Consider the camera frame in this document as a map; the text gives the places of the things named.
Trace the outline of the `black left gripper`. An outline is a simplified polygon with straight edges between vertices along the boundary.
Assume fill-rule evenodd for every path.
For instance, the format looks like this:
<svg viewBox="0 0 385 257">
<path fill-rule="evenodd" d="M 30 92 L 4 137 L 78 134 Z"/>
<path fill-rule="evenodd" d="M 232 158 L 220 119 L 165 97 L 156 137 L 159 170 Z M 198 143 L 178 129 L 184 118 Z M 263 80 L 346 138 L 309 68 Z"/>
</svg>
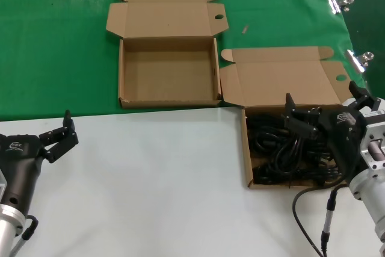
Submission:
<svg viewBox="0 0 385 257">
<path fill-rule="evenodd" d="M 1 203 L 28 212 L 43 159 L 51 164 L 79 143 L 70 110 L 60 128 L 36 135 L 1 135 L 1 172 L 7 185 Z"/>
</svg>

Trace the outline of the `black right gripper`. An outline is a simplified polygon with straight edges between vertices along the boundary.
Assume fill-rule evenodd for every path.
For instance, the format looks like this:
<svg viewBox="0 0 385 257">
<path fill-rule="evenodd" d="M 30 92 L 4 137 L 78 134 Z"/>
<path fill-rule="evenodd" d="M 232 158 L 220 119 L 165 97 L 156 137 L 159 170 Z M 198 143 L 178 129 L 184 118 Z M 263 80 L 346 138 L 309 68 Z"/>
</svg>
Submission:
<svg viewBox="0 0 385 257">
<path fill-rule="evenodd" d="M 360 110 L 368 107 L 377 111 L 381 102 L 354 81 L 350 81 L 348 88 L 354 98 L 351 104 L 324 110 L 321 107 L 297 108 L 291 94 L 286 93 L 282 115 L 285 128 L 303 139 L 317 140 L 321 138 L 320 131 L 323 133 L 347 184 L 358 175 L 362 162 L 360 144 L 364 126 Z"/>
</svg>

